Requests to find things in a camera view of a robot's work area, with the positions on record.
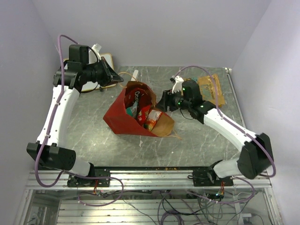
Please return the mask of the red rice cracker mix bag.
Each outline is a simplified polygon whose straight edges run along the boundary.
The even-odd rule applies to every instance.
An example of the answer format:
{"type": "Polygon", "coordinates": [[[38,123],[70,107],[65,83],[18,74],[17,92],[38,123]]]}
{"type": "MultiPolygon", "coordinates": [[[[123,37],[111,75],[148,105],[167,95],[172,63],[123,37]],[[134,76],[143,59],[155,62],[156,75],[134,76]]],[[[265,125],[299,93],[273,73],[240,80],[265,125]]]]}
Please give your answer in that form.
{"type": "Polygon", "coordinates": [[[140,109],[139,113],[137,114],[137,118],[136,118],[136,120],[140,126],[143,126],[144,123],[146,122],[146,119],[149,115],[149,111],[151,108],[152,108],[151,105],[147,105],[140,109]]]}

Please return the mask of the red Doritos bag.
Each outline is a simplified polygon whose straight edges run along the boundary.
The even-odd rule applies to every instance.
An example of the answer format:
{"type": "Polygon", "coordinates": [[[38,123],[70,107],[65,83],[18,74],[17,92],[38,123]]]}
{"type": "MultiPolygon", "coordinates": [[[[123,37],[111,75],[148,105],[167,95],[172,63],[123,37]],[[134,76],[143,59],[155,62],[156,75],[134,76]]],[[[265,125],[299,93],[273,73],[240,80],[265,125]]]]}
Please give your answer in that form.
{"type": "Polygon", "coordinates": [[[131,107],[135,102],[139,105],[139,100],[146,95],[146,91],[141,88],[133,88],[124,97],[124,104],[126,108],[131,107]]]}

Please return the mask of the red paper bag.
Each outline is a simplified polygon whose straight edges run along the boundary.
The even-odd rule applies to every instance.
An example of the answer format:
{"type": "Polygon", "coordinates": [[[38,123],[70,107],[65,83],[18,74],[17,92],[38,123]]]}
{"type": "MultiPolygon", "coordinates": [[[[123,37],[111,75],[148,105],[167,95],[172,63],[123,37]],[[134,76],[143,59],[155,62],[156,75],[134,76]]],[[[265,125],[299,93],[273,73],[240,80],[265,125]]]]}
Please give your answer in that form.
{"type": "Polygon", "coordinates": [[[151,105],[151,109],[161,111],[156,108],[156,94],[148,85],[140,81],[129,81],[103,117],[108,127],[115,134],[179,138],[174,131],[175,121],[163,111],[161,111],[162,115],[152,131],[148,131],[143,126],[140,126],[136,120],[137,116],[133,118],[126,113],[124,97],[133,88],[141,88],[146,91],[146,95],[139,100],[137,113],[147,105],[151,105]]]}

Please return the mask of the gold foil snack packet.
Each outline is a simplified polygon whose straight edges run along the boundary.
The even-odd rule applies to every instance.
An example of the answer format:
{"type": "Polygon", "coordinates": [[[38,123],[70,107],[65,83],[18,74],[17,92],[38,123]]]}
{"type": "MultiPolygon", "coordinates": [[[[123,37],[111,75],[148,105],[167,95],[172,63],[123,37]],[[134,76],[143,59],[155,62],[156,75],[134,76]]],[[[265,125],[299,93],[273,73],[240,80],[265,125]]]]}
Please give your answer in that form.
{"type": "Polygon", "coordinates": [[[225,98],[223,96],[221,85],[219,81],[219,77],[217,74],[212,75],[217,90],[215,90],[213,82],[211,81],[211,78],[209,75],[202,76],[202,77],[194,77],[194,78],[184,78],[184,81],[187,80],[194,80],[199,85],[199,90],[202,95],[202,98],[204,101],[210,101],[212,103],[216,103],[216,96],[218,101],[218,106],[221,107],[222,105],[225,105],[225,98]]]}

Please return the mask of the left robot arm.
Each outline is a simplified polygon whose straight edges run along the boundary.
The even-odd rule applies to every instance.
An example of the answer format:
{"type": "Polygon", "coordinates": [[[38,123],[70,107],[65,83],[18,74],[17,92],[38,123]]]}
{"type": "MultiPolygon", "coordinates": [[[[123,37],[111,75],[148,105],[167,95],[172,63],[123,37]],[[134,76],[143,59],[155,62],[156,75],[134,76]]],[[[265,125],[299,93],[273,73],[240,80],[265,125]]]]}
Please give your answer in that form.
{"type": "Polygon", "coordinates": [[[27,153],[35,161],[35,177],[44,188],[39,176],[39,167],[59,170],[79,178],[85,186],[91,186],[96,179],[92,163],[81,160],[74,150],[66,148],[65,136],[72,110],[82,92],[83,86],[92,82],[103,88],[123,82],[107,60],[100,56],[100,45],[70,45],[69,59],[62,62],[54,74],[51,106],[43,129],[35,143],[28,143],[27,153]]]}

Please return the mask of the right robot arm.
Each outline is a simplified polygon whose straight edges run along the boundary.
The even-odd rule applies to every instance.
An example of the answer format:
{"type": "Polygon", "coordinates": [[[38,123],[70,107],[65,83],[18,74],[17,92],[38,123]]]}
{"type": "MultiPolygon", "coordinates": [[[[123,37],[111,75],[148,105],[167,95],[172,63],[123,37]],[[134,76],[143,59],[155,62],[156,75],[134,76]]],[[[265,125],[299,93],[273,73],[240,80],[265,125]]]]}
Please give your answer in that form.
{"type": "Polygon", "coordinates": [[[205,101],[199,85],[180,76],[171,79],[173,87],[164,90],[157,107],[164,111],[187,110],[200,123],[218,131],[239,151],[238,159],[219,160],[208,167],[207,181],[218,185],[223,178],[243,175],[248,179],[263,176],[263,171],[274,165],[270,138],[240,126],[223,114],[210,101],[205,101]]]}

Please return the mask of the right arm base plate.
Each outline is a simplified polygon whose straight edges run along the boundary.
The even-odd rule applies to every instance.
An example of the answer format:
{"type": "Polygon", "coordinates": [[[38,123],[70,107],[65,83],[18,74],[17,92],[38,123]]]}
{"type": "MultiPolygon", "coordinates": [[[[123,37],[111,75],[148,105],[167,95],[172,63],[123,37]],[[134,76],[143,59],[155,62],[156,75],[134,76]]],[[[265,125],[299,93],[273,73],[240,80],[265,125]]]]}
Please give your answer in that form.
{"type": "Polygon", "coordinates": [[[195,187],[221,187],[221,185],[226,187],[233,186],[233,180],[231,177],[219,178],[214,175],[212,171],[194,170],[192,175],[189,175],[188,178],[193,181],[193,185],[195,187]]]}

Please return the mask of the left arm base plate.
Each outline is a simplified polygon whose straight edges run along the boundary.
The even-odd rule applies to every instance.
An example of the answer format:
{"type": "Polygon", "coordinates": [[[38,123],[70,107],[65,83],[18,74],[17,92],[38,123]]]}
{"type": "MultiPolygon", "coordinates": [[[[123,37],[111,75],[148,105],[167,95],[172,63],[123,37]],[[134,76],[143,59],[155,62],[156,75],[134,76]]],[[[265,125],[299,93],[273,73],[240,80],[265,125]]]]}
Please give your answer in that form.
{"type": "Polygon", "coordinates": [[[85,188],[85,187],[109,187],[110,179],[103,177],[110,177],[110,171],[106,168],[95,167],[94,172],[89,174],[89,177],[101,177],[101,179],[87,179],[79,178],[77,176],[69,175],[67,187],[69,188],[85,188]]]}

